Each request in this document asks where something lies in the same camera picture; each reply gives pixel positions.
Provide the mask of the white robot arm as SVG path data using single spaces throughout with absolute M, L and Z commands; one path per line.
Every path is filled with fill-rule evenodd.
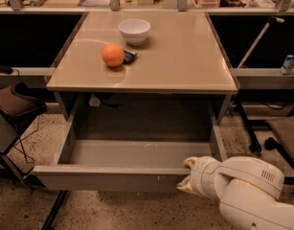
M 246 156 L 189 157 L 184 165 L 190 174 L 177 189 L 217 201 L 237 230 L 294 230 L 294 205 L 279 201 L 284 176 L 277 167 Z

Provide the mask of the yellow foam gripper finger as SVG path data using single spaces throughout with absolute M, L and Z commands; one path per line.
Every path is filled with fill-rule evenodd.
M 197 161 L 198 158 L 195 156 L 188 157 L 184 160 L 184 166 L 186 168 L 192 168 Z
M 177 189 L 188 194 L 196 195 L 196 190 L 193 188 L 195 180 L 189 175 L 177 184 Z

